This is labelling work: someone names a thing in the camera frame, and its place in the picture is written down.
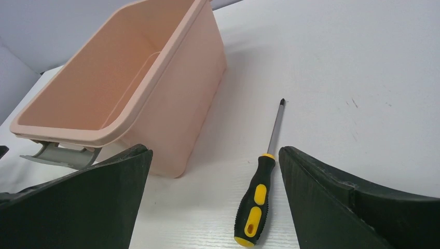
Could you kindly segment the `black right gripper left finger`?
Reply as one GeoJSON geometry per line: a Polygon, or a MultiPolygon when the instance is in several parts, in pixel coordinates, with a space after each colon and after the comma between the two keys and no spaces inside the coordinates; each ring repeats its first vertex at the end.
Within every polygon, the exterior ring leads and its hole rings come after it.
{"type": "Polygon", "coordinates": [[[128,248],[153,159],[137,144],[100,163],[1,193],[1,248],[128,248]]]}

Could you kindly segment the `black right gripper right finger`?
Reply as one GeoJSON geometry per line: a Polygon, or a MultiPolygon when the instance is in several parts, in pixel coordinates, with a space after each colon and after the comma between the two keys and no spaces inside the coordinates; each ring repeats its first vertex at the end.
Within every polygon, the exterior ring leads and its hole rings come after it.
{"type": "Polygon", "coordinates": [[[375,184],[292,146],[279,164],[301,248],[439,248],[439,198],[375,184]]]}

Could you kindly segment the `black yellow screwdriver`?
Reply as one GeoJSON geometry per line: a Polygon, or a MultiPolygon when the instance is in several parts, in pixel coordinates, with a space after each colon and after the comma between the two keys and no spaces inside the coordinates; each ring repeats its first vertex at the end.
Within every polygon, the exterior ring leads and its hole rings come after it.
{"type": "Polygon", "coordinates": [[[238,206],[234,240],[243,247],[253,247],[257,244],[266,223],[271,174],[276,166],[276,146],[284,109],[285,99],[281,99],[267,152],[258,157],[256,172],[238,206]]]}

